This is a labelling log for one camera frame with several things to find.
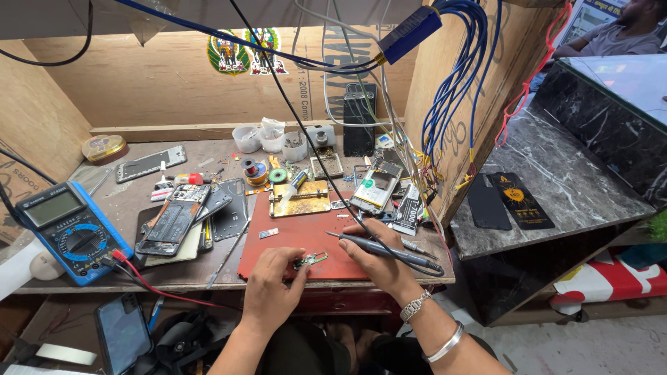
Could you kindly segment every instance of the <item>bag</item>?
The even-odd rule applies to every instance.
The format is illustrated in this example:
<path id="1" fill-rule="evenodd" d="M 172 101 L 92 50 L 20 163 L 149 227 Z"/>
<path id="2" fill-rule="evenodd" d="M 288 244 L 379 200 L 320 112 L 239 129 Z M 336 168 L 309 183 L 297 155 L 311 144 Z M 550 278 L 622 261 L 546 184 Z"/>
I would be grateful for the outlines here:
<path id="1" fill-rule="evenodd" d="M 133 375 L 183 375 L 182 368 L 209 353 L 214 361 L 229 336 L 209 343 L 213 332 L 207 323 L 211 319 L 203 310 L 182 312 L 169 318 L 155 349 L 137 357 L 131 370 Z"/>

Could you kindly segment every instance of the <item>man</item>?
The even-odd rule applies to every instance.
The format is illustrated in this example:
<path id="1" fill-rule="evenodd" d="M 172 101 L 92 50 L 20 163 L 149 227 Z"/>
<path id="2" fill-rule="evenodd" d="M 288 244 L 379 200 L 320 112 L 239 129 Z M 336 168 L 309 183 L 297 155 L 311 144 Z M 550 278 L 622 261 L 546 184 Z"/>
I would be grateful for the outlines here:
<path id="1" fill-rule="evenodd" d="M 617 20 L 603 23 L 554 51 L 541 73 L 530 82 L 530 92 L 540 88 L 546 72 L 561 57 L 651 55 L 658 53 L 661 40 L 653 34 L 667 17 L 667 0 L 630 0 L 621 7 Z"/>
<path id="2" fill-rule="evenodd" d="M 403 248 L 400 235 L 383 223 L 369 219 L 364 224 L 387 246 Z M 365 233 L 359 224 L 346 227 L 343 232 L 351 235 Z M 349 240 L 340 240 L 338 246 L 402 308 L 424 293 L 412 270 L 400 261 L 369 254 Z M 339 338 L 338 342 L 332 342 L 312 324 L 309 329 L 283 324 L 299 303 L 311 266 L 301 267 L 290 288 L 283 284 L 282 278 L 287 274 L 285 268 L 289 262 L 301 259 L 304 254 L 305 249 L 276 248 L 267 249 L 259 257 L 248 278 L 241 322 L 208 375 L 354 375 L 359 367 L 358 358 L 363 358 L 369 351 L 377 362 L 385 364 L 385 369 L 399 375 L 510 375 L 465 333 L 440 359 L 431 364 L 422 359 L 422 351 L 433 356 L 452 338 L 457 328 L 454 320 L 431 298 L 426 298 L 408 321 L 417 336 L 415 346 L 402 340 L 413 338 L 393 338 L 367 330 L 355 343 L 352 329 L 341 326 L 329 327 L 329 335 Z"/>

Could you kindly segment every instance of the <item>gray t-shirt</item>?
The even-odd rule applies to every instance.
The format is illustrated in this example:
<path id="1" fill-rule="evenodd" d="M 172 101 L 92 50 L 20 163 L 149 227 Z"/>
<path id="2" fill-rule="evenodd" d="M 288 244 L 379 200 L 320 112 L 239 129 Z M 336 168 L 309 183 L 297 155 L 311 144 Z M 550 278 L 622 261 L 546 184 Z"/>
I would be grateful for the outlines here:
<path id="1" fill-rule="evenodd" d="M 660 38 L 653 33 L 637 35 L 635 37 L 617 38 L 616 34 L 622 26 L 616 22 L 603 23 L 593 30 L 582 35 L 589 43 L 582 48 L 584 56 L 613 56 L 636 53 L 637 55 L 652 55 L 658 53 Z"/>

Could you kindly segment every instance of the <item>multimeter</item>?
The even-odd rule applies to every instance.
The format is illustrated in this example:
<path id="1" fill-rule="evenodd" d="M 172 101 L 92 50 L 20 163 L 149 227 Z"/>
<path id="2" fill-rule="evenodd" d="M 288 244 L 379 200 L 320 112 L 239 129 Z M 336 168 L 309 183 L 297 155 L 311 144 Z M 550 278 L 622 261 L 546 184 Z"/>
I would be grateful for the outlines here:
<path id="1" fill-rule="evenodd" d="M 102 256 L 134 251 L 77 182 L 61 182 L 16 203 L 16 210 L 67 273 L 84 286 L 111 271 Z"/>

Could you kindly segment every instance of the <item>black cable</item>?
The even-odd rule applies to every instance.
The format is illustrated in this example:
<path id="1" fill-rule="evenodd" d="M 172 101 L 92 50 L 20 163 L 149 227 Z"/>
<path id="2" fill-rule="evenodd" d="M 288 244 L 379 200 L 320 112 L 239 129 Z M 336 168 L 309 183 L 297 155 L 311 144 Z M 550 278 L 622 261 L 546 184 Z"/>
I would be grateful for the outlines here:
<path id="1" fill-rule="evenodd" d="M 254 29 L 252 28 L 252 26 L 250 26 L 250 23 L 249 23 L 248 20 L 245 18 L 245 16 L 243 15 L 243 12 L 241 12 L 241 9 L 239 9 L 238 5 L 236 5 L 236 2 L 235 2 L 234 0 L 229 0 L 229 2 L 231 3 L 231 5 L 232 5 L 232 6 L 234 7 L 234 9 L 236 10 L 236 13 L 239 14 L 239 16 L 241 17 L 241 19 L 243 20 L 243 23 L 245 23 L 245 26 L 248 28 L 248 30 L 250 30 L 250 33 L 251 33 L 252 36 L 255 38 L 255 42 L 256 42 L 256 41 L 259 41 L 259 39 L 257 38 L 257 35 L 255 35 L 255 31 L 254 31 Z M 269 58 L 268 58 L 268 56 L 266 55 L 266 52 L 262 51 L 262 53 L 263 53 L 264 58 L 265 58 L 267 61 L 269 61 Z M 273 75 L 273 80 L 275 81 L 275 84 L 278 86 L 278 90 L 280 90 L 280 93 L 282 94 L 283 98 L 285 99 L 285 102 L 287 103 L 287 106 L 289 106 L 289 110 L 291 110 L 292 114 L 294 115 L 294 118 L 296 118 L 296 121 L 299 123 L 299 126 L 301 127 L 301 130 L 303 131 L 303 134 L 305 135 L 305 138 L 308 140 L 308 143 L 310 143 L 310 147 L 312 147 L 313 150 L 315 150 L 315 149 L 316 149 L 315 144 L 313 143 L 313 140 L 310 139 L 310 136 L 308 135 L 308 132 L 305 130 L 305 127 L 303 126 L 303 123 L 301 122 L 301 119 L 299 118 L 299 115 L 298 115 L 298 114 L 296 113 L 296 111 L 294 110 L 294 107 L 292 107 L 292 104 L 291 104 L 291 102 L 289 101 L 289 98 L 287 98 L 287 94 L 285 94 L 285 91 L 283 90 L 282 85 L 280 85 L 280 81 L 278 80 L 278 76 L 275 74 L 275 71 L 273 70 L 273 65 L 272 65 L 270 62 L 269 62 L 268 65 L 269 65 L 269 69 L 271 69 L 271 74 Z M 353 218 L 359 225 L 362 226 L 362 228 L 363 228 L 363 229 L 364 229 L 364 230 L 371 236 L 371 238 L 372 238 L 374 241 L 376 241 L 377 243 L 379 243 L 380 245 L 382 245 L 382 247 L 385 248 L 385 250 L 387 250 L 387 251 L 388 251 L 394 258 L 400 260 L 401 262 L 403 262 L 404 264 L 406 264 L 408 267 L 410 267 L 411 269 L 413 269 L 413 270 L 415 270 L 415 271 L 418 271 L 418 272 L 421 272 L 421 273 L 423 273 L 423 274 L 425 274 L 425 275 L 429 275 L 429 276 L 433 276 L 433 277 L 440 277 L 440 276 L 443 276 L 443 275 L 445 274 L 445 272 L 443 271 L 442 267 L 440 267 L 440 273 L 437 273 L 437 274 L 436 274 L 436 273 L 433 273 L 433 272 L 429 272 L 429 271 L 422 270 L 422 269 L 420 269 L 419 267 L 416 267 L 416 266 L 414 266 L 413 264 L 406 262 L 405 260 L 399 258 L 398 255 L 397 255 L 397 254 L 396 254 L 396 253 L 395 253 L 389 246 L 385 245 L 382 241 L 380 241 L 380 239 L 377 238 L 376 235 L 373 234 L 373 232 L 371 232 L 371 231 L 368 229 L 368 227 L 366 227 L 366 226 L 364 225 L 364 223 L 363 223 L 361 220 L 359 220 L 359 219 L 357 218 L 357 216 L 354 214 L 354 212 L 352 212 L 352 209 L 350 208 L 350 205 L 348 205 L 348 204 L 345 202 L 345 199 L 343 199 L 343 196 L 340 194 L 340 191 L 338 190 L 338 188 L 337 188 L 336 185 L 334 184 L 334 179 L 332 179 L 331 176 L 329 175 L 329 172 L 327 171 L 326 167 L 324 166 L 324 163 L 322 162 L 322 159 L 319 158 L 319 154 L 318 154 L 317 152 L 315 152 L 315 156 L 317 157 L 317 161 L 319 162 L 319 164 L 322 166 L 322 171 L 324 171 L 324 174 L 327 176 L 327 179 L 328 179 L 329 182 L 331 183 L 331 187 L 332 187 L 333 190 L 336 192 L 336 195 L 338 195 L 338 197 L 340 198 L 341 202 L 343 202 L 343 204 L 345 205 L 345 207 L 348 209 L 348 211 L 349 211 L 350 214 L 352 215 L 352 218 Z"/>
<path id="2" fill-rule="evenodd" d="M 143 285 L 143 282 L 141 282 L 141 280 L 137 279 L 137 278 L 136 278 L 130 271 L 126 270 L 126 269 L 125 269 L 123 266 L 121 266 L 120 264 L 117 264 L 117 265 L 116 265 L 116 269 L 125 272 L 125 274 L 127 275 L 128 278 L 131 278 L 132 281 L 134 281 L 135 284 L 137 284 L 138 286 L 141 286 L 141 288 L 143 288 L 146 292 L 150 292 L 150 291 L 151 291 L 150 289 L 146 288 L 145 285 Z"/>
<path id="3" fill-rule="evenodd" d="M 9 153 L 9 152 L 5 151 L 4 149 L 1 149 L 1 148 L 0 148 L 0 153 L 3 154 L 4 156 L 7 156 L 10 159 L 14 159 L 15 161 L 18 161 L 20 164 L 25 165 L 30 170 L 37 173 L 40 177 L 47 180 L 51 185 L 56 185 L 57 184 L 57 182 L 53 178 L 47 176 L 46 174 L 44 174 L 44 172 L 37 169 L 37 167 L 35 167 L 34 165 L 28 163 L 27 161 L 21 159 L 20 157 L 14 155 L 13 153 Z M 0 183 L 0 199 L 2 200 L 3 204 L 5 204 L 5 207 L 7 208 L 7 211 L 9 212 L 9 215 L 16 222 L 16 224 L 18 224 L 22 227 L 25 227 L 23 225 L 23 221 L 21 220 L 19 215 L 16 213 L 16 209 L 14 208 L 14 206 L 12 206 L 11 201 L 9 200 L 9 196 L 7 195 L 7 192 L 5 191 L 5 187 L 2 185 L 2 183 Z"/>
<path id="4" fill-rule="evenodd" d="M 135 284 L 137 284 L 138 286 L 142 287 L 142 288 L 143 288 L 144 290 L 146 290 L 147 292 L 155 293 L 153 290 L 150 290 L 150 289 L 146 286 L 146 284 L 144 284 L 141 280 L 139 280 L 136 276 L 134 276 L 130 271 L 126 270 L 125 267 L 123 267 L 121 263 L 116 263 L 116 265 L 115 265 L 114 267 L 117 268 L 117 269 L 119 269 L 119 270 L 121 270 L 121 271 L 124 272 L 126 275 L 128 275 L 129 278 L 132 279 L 132 281 L 135 282 Z M 170 295 L 169 293 L 166 293 L 166 292 L 164 292 L 164 293 L 167 294 L 165 297 L 174 298 L 173 293 L 171 293 L 171 295 Z M 204 306 L 211 306 L 211 305 L 209 305 L 209 304 L 213 304 L 213 305 L 216 305 L 216 306 L 211 306 L 211 307 L 229 308 L 229 309 L 232 309 L 232 310 L 239 310 L 239 311 L 242 311 L 242 310 L 243 310 L 243 309 L 241 309 L 241 308 L 238 307 L 238 306 L 232 306 L 232 305 L 222 304 L 222 303 L 218 303 L 218 302 L 196 300 L 196 299 L 194 299 L 194 298 L 188 298 L 188 300 L 191 301 L 191 302 L 195 302 L 195 303 L 203 304 Z"/>
<path id="5" fill-rule="evenodd" d="M 77 61 L 81 56 L 83 56 L 83 54 L 88 50 L 88 47 L 90 46 L 90 40 L 92 37 L 93 37 L 93 2 L 91 0 L 88 0 L 88 32 L 86 34 L 85 43 L 83 44 L 83 48 L 81 48 L 81 51 L 79 51 L 79 53 L 74 55 L 72 58 L 69 58 L 64 61 L 58 61 L 57 63 L 41 63 L 39 61 L 30 61 L 22 59 L 2 49 L 0 49 L 0 53 L 16 61 L 20 61 L 22 63 L 30 65 L 37 65 L 40 67 L 59 67 L 62 65 L 73 63 L 74 61 Z"/>
<path id="6" fill-rule="evenodd" d="M 14 159 L 14 160 L 18 161 L 19 163 L 25 165 L 26 167 L 30 168 L 30 170 L 37 173 L 39 175 L 39 177 L 42 177 L 43 179 L 47 180 L 51 185 L 57 185 L 58 184 L 53 178 L 47 176 L 46 174 L 44 174 L 44 172 L 37 169 L 37 167 L 35 167 L 34 165 L 28 163 L 27 161 L 21 159 L 20 157 L 14 155 L 13 153 L 9 153 L 9 152 L 5 151 L 4 149 L 1 149 L 1 148 L 0 148 L 0 153 L 3 154 L 4 156 L 7 156 L 10 159 Z"/>

